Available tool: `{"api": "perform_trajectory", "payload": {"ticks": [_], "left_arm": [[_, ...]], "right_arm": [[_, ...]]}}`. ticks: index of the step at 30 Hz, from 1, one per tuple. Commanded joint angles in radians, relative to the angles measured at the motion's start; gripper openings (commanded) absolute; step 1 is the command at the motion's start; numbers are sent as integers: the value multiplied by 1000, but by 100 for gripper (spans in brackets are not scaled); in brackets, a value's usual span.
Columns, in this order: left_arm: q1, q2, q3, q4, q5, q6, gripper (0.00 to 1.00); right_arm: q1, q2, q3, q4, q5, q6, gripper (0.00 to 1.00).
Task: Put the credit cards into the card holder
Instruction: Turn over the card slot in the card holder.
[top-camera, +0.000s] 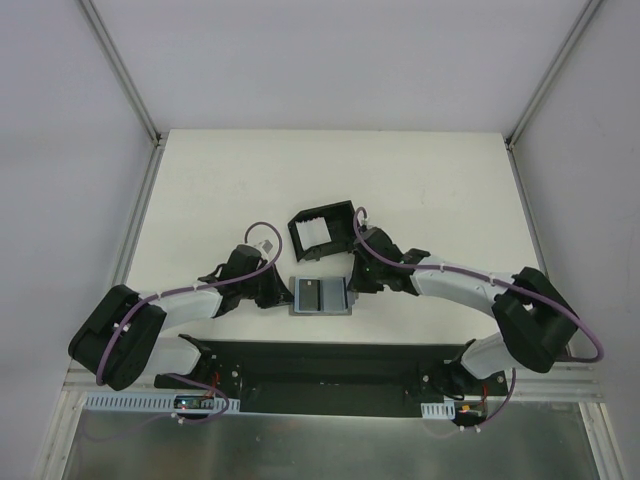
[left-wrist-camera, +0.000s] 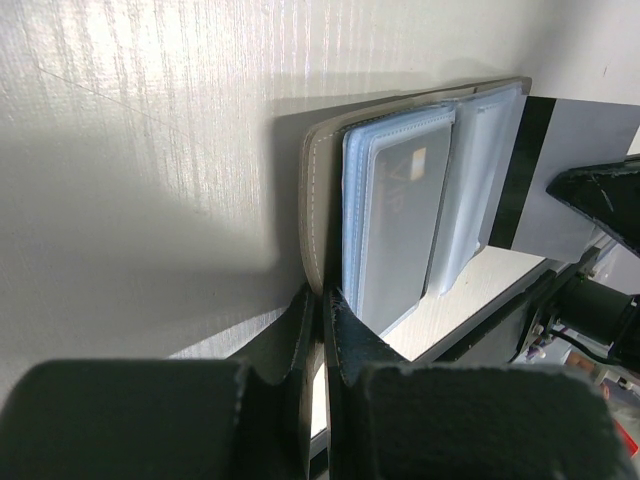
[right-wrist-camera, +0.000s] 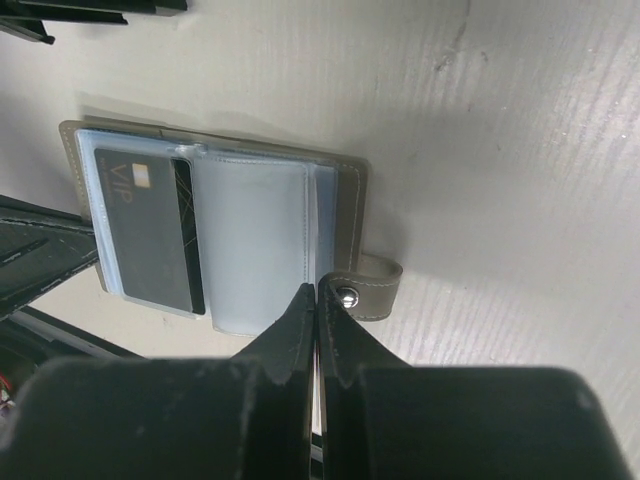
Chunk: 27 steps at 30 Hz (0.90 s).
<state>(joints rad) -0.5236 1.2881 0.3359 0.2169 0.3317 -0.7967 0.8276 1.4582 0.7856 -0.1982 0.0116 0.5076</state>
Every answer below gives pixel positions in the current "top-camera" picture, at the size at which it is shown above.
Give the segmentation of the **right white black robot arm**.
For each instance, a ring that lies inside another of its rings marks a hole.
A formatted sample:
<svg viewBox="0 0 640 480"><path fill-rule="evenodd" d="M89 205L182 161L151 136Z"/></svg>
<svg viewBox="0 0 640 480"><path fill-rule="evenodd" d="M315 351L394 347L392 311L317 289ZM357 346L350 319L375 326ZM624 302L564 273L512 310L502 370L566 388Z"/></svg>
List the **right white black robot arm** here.
<svg viewBox="0 0 640 480"><path fill-rule="evenodd" d="M471 341L454 360L450 382L461 394L473 394L499 371L549 372L578 330L568 317L571 309L536 269L526 267L515 275L473 271L419 249L395 261L381 258L357 246L349 288L376 293L389 287L441 298L496 321L497 333Z"/></svg>

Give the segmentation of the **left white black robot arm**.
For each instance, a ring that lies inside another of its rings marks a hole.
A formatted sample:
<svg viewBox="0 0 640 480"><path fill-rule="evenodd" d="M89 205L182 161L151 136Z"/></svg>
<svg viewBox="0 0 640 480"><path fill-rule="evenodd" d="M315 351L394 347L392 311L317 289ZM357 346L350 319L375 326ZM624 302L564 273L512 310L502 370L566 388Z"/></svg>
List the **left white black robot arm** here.
<svg viewBox="0 0 640 480"><path fill-rule="evenodd" d="M223 316L242 300L252 300L260 309L294 302L275 266L238 283L216 287L218 281L247 274L248 267L220 264L210 274L197 279L186 292L163 293L141 306L127 324L122 321L141 301L138 292L124 284L112 287L72 337L69 356L92 372L101 385L115 391L132 385L145 371L151 374L176 373L188 388L204 387L211 377L210 363L201 358L193 341L159 339L171 327L197 319Z"/></svg>

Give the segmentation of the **grey leather card holder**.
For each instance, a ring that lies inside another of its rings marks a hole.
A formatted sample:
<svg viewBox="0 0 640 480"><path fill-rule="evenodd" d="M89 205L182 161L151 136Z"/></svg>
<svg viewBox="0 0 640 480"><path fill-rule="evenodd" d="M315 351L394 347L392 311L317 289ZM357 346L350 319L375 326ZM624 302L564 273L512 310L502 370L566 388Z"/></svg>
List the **grey leather card holder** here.
<svg viewBox="0 0 640 480"><path fill-rule="evenodd" d="M292 316L348 316L352 314L358 294L346 290L349 277L296 276L290 280L294 302L290 306ZM298 282L300 279L317 279L321 282L321 308L317 312L302 312L298 309Z"/></svg>

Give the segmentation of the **black plastic card box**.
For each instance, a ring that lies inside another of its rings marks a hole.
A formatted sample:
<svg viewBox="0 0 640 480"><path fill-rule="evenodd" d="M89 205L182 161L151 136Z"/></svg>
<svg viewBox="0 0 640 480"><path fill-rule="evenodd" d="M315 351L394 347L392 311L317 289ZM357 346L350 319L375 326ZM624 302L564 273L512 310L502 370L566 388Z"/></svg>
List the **black plastic card box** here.
<svg viewBox="0 0 640 480"><path fill-rule="evenodd" d="M351 200L298 212L287 224L296 261L318 261L350 253L356 239L354 214Z"/></svg>

